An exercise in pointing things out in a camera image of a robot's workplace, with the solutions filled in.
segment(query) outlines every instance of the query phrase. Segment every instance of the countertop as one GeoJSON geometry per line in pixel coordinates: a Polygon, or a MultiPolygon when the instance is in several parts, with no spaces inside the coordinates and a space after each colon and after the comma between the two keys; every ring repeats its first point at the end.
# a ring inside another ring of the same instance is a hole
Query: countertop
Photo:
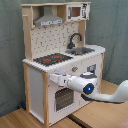
{"type": "Polygon", "coordinates": [[[105,52],[105,48],[103,48],[101,46],[97,46],[97,45],[86,45],[86,48],[91,48],[91,49],[94,49],[95,51],[87,53],[85,55],[78,55],[78,56],[67,54],[67,53],[65,53],[65,51],[61,51],[61,54],[73,57],[74,59],[70,59],[70,60],[67,60],[67,61],[62,62],[62,63],[54,64],[54,65],[51,65],[49,67],[43,66],[43,65],[38,64],[36,62],[31,62],[31,61],[29,61],[27,59],[24,59],[23,62],[27,63],[28,65],[31,65],[31,66],[33,66],[35,68],[38,68],[41,71],[48,72],[51,69],[56,69],[58,67],[61,67],[61,66],[64,66],[64,65],[67,65],[67,64],[70,64],[70,63],[75,63],[75,62],[77,62],[79,60],[87,59],[87,58],[90,58],[90,57],[93,57],[93,56],[96,56],[96,55],[99,55],[99,54],[105,52]]]}

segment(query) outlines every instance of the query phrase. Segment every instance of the wall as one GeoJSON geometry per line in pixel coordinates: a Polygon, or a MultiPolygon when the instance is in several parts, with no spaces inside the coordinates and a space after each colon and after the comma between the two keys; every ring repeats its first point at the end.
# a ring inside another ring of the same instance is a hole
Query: wall
{"type": "MultiPolygon", "coordinates": [[[[36,27],[31,31],[33,58],[61,52],[67,49],[70,37],[78,33],[79,22],[36,27]]],[[[73,38],[73,43],[78,46],[78,36],[73,38]]]]}
{"type": "MultiPolygon", "coordinates": [[[[78,0],[0,0],[0,116],[16,110],[25,101],[20,4],[69,1],[78,0]]],[[[120,84],[128,76],[128,1],[91,2],[86,43],[106,48],[103,79],[120,84]]]]}

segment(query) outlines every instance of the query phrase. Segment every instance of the kitchen side panel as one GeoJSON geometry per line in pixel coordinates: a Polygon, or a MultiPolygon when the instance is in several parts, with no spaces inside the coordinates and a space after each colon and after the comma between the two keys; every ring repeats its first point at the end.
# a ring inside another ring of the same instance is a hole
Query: kitchen side panel
{"type": "Polygon", "coordinates": [[[30,113],[44,123],[42,71],[29,66],[30,113]]]}

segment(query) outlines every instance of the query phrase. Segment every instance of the cabinet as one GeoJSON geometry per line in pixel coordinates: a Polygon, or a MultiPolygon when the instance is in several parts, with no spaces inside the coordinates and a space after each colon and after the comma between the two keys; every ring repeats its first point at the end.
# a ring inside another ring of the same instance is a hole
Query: cabinet
{"type": "Polygon", "coordinates": [[[30,28],[89,20],[89,12],[90,2],[22,4],[23,23],[30,28]]]}

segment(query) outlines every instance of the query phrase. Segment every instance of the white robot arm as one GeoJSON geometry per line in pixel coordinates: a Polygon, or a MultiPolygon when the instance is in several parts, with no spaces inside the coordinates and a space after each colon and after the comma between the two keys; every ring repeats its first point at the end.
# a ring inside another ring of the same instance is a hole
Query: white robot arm
{"type": "Polygon", "coordinates": [[[50,80],[54,81],[59,86],[65,86],[81,93],[81,97],[86,101],[120,104],[128,100],[128,80],[123,81],[112,95],[99,94],[97,92],[97,77],[90,72],[86,72],[80,77],[51,74],[50,80]]]}

